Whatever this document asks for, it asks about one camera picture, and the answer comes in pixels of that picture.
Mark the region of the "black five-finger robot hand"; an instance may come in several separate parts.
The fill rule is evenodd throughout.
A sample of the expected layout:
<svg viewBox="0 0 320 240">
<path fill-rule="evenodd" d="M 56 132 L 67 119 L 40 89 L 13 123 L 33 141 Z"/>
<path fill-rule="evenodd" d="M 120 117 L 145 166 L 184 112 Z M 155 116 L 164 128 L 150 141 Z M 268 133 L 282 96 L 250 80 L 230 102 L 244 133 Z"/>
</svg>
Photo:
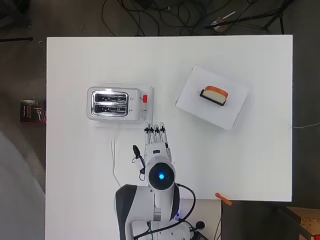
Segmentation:
<svg viewBox="0 0 320 240">
<path fill-rule="evenodd" d="M 167 140 L 167 132 L 165 125 L 160 122 L 159 124 L 148 124 L 144 128 L 145 133 L 145 150 L 144 154 L 141 154 L 139 148 L 134 145 L 133 153 L 134 158 L 132 162 L 140 161 L 140 173 L 146 174 L 147 165 L 151 162 L 151 159 L 156 156 L 164 157 L 167 161 L 172 161 L 171 150 L 169 148 Z"/>
</svg>

